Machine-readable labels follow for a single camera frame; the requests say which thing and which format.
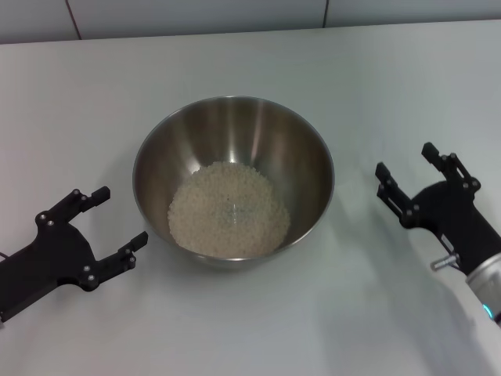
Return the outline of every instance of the rice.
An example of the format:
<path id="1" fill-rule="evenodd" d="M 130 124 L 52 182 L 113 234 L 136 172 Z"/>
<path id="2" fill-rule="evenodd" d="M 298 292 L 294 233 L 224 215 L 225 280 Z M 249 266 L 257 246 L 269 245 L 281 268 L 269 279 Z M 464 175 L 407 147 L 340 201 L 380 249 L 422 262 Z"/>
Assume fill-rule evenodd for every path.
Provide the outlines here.
<path id="1" fill-rule="evenodd" d="M 191 175 L 169 207 L 171 234 L 203 255 L 265 255 L 283 242 L 289 213 L 272 184 L 254 168 L 215 162 Z"/>

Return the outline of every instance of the white table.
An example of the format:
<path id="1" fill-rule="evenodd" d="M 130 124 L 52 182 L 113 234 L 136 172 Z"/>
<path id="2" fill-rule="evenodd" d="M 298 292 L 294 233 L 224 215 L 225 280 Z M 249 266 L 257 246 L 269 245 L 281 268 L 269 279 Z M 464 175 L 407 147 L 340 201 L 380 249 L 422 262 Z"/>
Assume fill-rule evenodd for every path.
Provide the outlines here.
<path id="1" fill-rule="evenodd" d="M 385 161 L 414 195 L 438 181 L 426 141 L 456 151 L 501 230 L 501 22 L 429 23 L 0 46 L 1 250 L 73 188 L 112 198 L 74 222 L 100 259 L 145 229 L 132 196 L 140 143 L 211 96 L 276 101 L 308 119 L 336 170 L 330 210 L 281 257 L 215 273 L 153 234 L 136 269 L 66 286 L 0 330 L 20 375 L 501 375 L 501 331 L 464 283 L 428 263 L 376 198 Z"/>

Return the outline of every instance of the metal bowl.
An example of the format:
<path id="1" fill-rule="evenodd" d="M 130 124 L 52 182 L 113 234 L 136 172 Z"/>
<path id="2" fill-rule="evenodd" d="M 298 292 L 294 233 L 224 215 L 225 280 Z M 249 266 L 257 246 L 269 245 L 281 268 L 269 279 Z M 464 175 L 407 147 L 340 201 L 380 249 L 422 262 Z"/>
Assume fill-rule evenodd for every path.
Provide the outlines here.
<path id="1" fill-rule="evenodd" d="M 216 161 L 252 166 L 276 188 L 290 227 L 274 252 L 216 258 L 175 243 L 168 223 L 174 194 L 201 166 Z M 333 187 L 332 158 L 319 133 L 288 108 L 245 96 L 201 100 L 167 116 L 142 144 L 134 166 L 134 195 L 144 219 L 169 244 L 216 266 L 249 266 L 296 244 L 326 211 Z"/>

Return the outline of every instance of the screw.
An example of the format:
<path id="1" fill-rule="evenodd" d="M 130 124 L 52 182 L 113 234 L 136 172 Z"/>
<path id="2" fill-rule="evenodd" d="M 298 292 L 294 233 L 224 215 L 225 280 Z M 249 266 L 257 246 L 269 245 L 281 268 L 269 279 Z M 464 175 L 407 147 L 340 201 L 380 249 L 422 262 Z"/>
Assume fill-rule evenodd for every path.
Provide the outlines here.
<path id="1" fill-rule="evenodd" d="M 440 258 L 439 260 L 432 262 L 430 264 L 431 270 L 436 272 L 437 270 L 443 269 L 446 266 L 452 265 L 453 263 L 457 262 L 460 259 L 460 257 L 453 253 L 449 256 L 446 256 L 444 258 Z"/>

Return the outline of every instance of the wall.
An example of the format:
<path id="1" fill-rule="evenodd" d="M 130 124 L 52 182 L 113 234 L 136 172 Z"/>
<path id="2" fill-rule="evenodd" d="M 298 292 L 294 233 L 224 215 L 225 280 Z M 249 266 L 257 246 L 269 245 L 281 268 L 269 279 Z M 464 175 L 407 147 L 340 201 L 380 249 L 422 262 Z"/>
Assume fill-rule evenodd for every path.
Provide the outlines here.
<path id="1" fill-rule="evenodd" d="M 501 18 L 500 0 L 330 0 L 328 27 Z"/>
<path id="2" fill-rule="evenodd" d="M 64 0 L 0 0 L 0 43 L 77 39 Z"/>
<path id="3" fill-rule="evenodd" d="M 499 18 L 501 0 L 0 0 L 0 44 Z"/>

